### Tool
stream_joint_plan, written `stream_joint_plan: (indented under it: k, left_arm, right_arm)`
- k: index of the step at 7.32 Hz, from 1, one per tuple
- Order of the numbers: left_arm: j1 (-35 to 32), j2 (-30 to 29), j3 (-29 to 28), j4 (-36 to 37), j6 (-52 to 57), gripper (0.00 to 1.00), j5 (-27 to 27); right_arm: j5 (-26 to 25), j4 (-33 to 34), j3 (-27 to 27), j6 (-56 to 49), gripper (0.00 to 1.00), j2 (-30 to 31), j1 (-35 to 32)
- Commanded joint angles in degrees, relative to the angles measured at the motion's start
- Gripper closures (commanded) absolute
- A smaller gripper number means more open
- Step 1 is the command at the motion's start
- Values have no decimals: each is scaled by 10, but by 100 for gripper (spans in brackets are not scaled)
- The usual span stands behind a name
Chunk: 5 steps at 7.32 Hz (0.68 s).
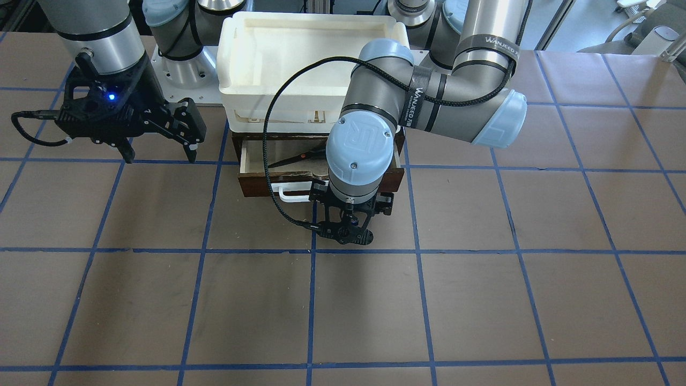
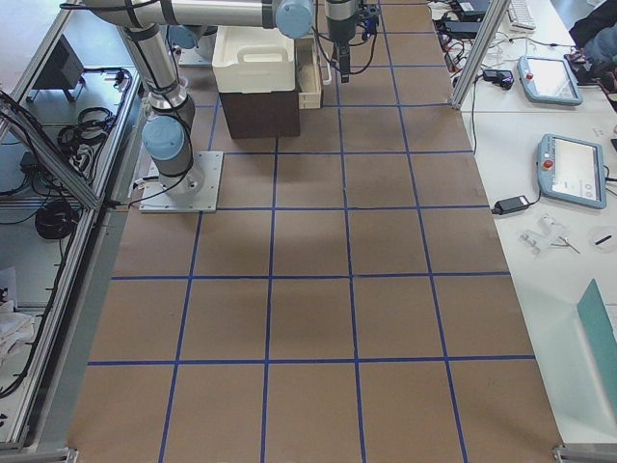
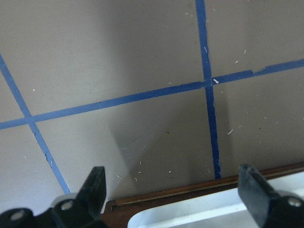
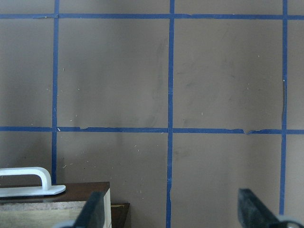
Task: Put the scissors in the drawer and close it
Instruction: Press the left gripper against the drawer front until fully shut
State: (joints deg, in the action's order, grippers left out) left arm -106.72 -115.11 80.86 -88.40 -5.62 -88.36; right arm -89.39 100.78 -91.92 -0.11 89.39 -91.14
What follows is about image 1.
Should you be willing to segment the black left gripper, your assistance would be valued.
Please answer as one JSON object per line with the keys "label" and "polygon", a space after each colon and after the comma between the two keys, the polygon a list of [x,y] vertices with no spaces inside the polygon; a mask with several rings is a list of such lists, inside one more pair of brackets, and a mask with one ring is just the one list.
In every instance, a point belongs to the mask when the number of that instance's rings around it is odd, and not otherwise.
{"label": "black left gripper", "polygon": [[310,229],[325,239],[340,244],[369,245],[374,239],[368,229],[374,215],[391,215],[394,193],[381,192],[363,203],[342,201],[324,181],[315,179],[310,188],[310,200],[324,206],[324,220],[311,224]]}

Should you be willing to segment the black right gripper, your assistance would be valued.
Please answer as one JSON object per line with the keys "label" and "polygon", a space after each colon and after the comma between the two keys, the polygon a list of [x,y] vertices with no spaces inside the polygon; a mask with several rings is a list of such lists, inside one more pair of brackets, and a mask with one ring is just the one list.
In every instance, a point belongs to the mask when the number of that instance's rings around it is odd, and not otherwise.
{"label": "black right gripper", "polygon": [[181,144],[188,162],[195,163],[207,131],[195,101],[165,103],[147,54],[113,74],[98,73],[93,60],[90,54],[77,54],[57,126],[71,138],[118,146],[127,164],[135,159],[128,137],[156,132]]}

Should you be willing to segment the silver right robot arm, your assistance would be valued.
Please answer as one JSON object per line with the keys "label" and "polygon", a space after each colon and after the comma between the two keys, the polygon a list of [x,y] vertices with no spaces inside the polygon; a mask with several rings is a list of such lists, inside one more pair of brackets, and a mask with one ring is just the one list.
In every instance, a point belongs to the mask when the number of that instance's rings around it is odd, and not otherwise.
{"label": "silver right robot arm", "polygon": [[144,1],[156,40],[150,58],[128,1],[41,1],[75,60],[61,108],[14,113],[17,131],[39,146],[76,138],[117,149],[127,163],[130,139],[157,133],[181,144],[190,163],[206,136],[196,101],[209,103],[218,83],[216,54],[225,19],[250,1]]}

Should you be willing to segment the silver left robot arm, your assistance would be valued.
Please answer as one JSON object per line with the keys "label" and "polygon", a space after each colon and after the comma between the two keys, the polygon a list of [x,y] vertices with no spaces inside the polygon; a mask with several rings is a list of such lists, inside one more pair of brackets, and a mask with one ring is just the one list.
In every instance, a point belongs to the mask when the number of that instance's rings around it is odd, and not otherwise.
{"label": "silver left robot arm", "polygon": [[414,64],[410,50],[391,39],[363,46],[326,141],[329,180],[311,186],[310,200],[324,207],[311,230],[341,244],[372,242],[370,219],[392,212],[393,195],[379,187],[399,127],[478,146],[514,142],[527,101],[507,83],[531,7],[530,1],[470,1],[449,74]]}

